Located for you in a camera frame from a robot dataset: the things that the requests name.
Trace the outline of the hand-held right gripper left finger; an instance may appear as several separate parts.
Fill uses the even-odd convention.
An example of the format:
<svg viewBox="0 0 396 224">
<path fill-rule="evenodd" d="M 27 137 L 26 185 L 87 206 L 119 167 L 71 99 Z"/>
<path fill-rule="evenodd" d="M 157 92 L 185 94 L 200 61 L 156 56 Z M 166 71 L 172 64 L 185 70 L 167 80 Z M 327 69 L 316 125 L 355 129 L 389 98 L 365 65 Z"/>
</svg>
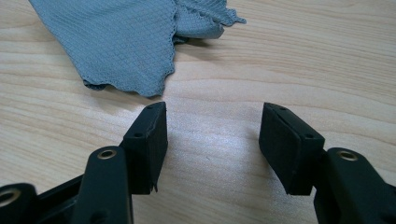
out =
<svg viewBox="0 0 396 224">
<path fill-rule="evenodd" d="M 71 224 L 134 224 L 132 196 L 158 188 L 167 147 L 166 103 L 148 105 L 118 146 L 90 155 Z"/>
</svg>

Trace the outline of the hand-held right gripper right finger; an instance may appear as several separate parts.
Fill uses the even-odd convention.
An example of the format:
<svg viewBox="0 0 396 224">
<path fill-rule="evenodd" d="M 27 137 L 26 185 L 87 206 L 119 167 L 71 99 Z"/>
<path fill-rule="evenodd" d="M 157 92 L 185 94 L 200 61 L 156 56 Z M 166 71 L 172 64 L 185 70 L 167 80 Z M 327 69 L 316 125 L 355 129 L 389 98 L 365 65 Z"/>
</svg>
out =
<svg viewBox="0 0 396 224">
<path fill-rule="evenodd" d="M 290 195 L 314 191 L 319 224 L 396 224 L 396 187 L 353 150 L 325 138 L 286 107 L 265 103 L 261 152 Z"/>
</svg>

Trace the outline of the grey-blue cloth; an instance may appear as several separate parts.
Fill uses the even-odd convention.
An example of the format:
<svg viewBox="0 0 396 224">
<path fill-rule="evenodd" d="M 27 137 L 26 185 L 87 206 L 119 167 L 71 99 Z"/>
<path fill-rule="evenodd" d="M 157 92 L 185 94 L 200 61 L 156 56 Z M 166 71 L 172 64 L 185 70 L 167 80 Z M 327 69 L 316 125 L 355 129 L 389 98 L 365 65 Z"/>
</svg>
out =
<svg viewBox="0 0 396 224">
<path fill-rule="evenodd" d="M 216 39 L 246 20 L 227 0 L 29 0 L 84 85 L 163 94 L 175 44 Z"/>
</svg>

